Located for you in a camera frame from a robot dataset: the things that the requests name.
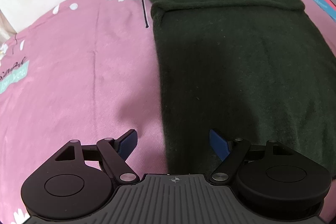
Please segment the dark green knitted sweater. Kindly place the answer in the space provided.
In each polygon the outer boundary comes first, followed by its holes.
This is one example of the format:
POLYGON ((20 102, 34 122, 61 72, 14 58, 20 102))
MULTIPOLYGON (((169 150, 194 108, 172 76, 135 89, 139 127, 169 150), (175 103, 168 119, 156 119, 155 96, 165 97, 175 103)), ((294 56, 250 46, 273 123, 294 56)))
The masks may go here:
POLYGON ((170 173, 215 169, 210 131, 335 172, 335 55, 301 0, 149 1, 170 173))

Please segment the beige patterned curtain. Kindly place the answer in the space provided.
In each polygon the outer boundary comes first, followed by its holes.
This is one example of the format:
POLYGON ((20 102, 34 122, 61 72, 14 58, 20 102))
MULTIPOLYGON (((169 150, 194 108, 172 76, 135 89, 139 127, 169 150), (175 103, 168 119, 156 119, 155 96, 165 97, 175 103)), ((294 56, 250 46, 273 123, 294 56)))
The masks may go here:
POLYGON ((11 37, 15 36, 17 32, 13 29, 11 24, 0 10, 0 43, 8 41, 11 37))

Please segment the pink floral bed sheet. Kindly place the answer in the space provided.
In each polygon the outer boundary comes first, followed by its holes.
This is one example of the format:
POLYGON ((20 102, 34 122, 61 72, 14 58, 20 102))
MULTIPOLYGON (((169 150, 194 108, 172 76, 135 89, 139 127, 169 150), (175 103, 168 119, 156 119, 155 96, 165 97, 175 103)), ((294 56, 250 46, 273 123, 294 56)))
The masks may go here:
MULTIPOLYGON (((334 21, 301 1, 335 55, 334 21)), ((168 171, 152 23, 149 0, 66 0, 1 47, 1 223, 331 222, 335 172, 277 140, 251 143, 239 182, 168 171), (140 181, 114 184, 97 142, 131 129, 140 181)))

